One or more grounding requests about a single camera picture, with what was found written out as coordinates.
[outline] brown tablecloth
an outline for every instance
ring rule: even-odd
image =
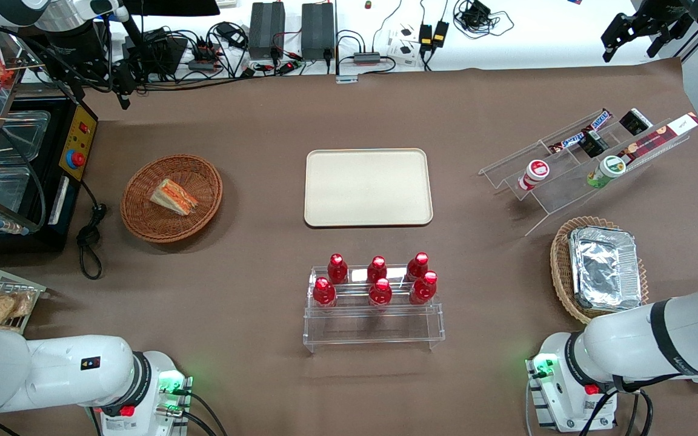
[[[37,305],[29,339],[110,334],[163,351],[196,377],[197,394],[232,436],[525,434],[524,359],[549,334],[582,328],[556,300],[548,266],[551,235],[565,219],[524,237],[539,210],[493,190],[477,171],[602,107],[617,115],[637,107],[654,121],[692,110],[674,60],[368,75],[354,85],[271,78],[132,100],[121,111],[113,96],[87,99],[103,121],[86,181],[113,208],[100,226],[103,278],[80,275],[71,240],[62,254],[0,257],[0,267],[56,290]],[[355,147],[427,153],[429,225],[305,225],[308,152]],[[119,200],[136,169],[175,153],[219,168],[221,210],[197,238],[150,245],[125,230]],[[72,235],[89,213],[83,194]],[[571,216],[587,214],[635,235],[651,301],[697,291],[698,130],[636,182]],[[445,342],[432,352],[368,345],[308,353],[311,265],[335,251],[363,264],[374,254],[405,262],[419,250],[440,275]],[[698,434],[698,385],[668,381],[648,391],[654,434]],[[630,403],[620,399],[621,430],[601,434],[623,434]],[[24,435],[93,434],[77,406],[0,419]]]

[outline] red switch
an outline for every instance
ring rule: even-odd
[[[79,151],[75,151],[71,154],[71,162],[79,168],[85,165],[85,155]]]
[[[583,390],[587,392],[587,395],[599,394],[599,386],[596,385],[586,385],[583,387]]]

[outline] control panel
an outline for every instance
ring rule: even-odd
[[[82,179],[82,172],[85,171],[97,124],[85,108],[77,107],[58,165],[78,181]]]

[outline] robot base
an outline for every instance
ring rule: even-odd
[[[587,395],[571,375],[565,362],[565,344],[569,338],[569,333],[552,334],[540,346],[540,353],[527,361],[529,378],[539,371],[548,373],[548,377],[531,381],[532,389],[537,391],[539,386],[540,391],[540,395],[533,395],[538,422],[541,427],[551,427],[553,421],[560,432],[581,431],[602,397],[602,394]],[[590,430],[613,428],[616,405],[614,395],[596,415]]]
[[[175,418],[155,413],[158,405],[183,406],[180,397],[166,394],[163,389],[186,389],[188,379],[177,371],[169,356],[160,351],[145,351],[152,375],[150,386],[142,402],[130,417],[109,417],[102,414],[102,433],[105,436],[169,436],[175,428]]]

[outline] wicker basket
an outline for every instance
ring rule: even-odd
[[[551,278],[554,280],[554,289],[565,309],[576,320],[587,325],[593,318],[606,315],[610,312],[603,310],[584,309],[576,302],[573,292],[573,267],[570,262],[570,232],[578,227],[600,226],[610,229],[620,228],[608,220],[595,216],[579,216],[563,225],[554,236],[551,243]],[[642,290],[642,304],[648,303],[648,279],[645,277],[645,267],[642,260],[637,258],[637,270],[640,271],[640,289]]]
[[[199,204],[186,216],[150,201],[163,179],[169,179],[196,197]],[[125,227],[148,242],[169,243],[200,231],[217,213],[222,180],[214,165],[190,154],[175,154],[148,163],[131,177],[120,201]]]

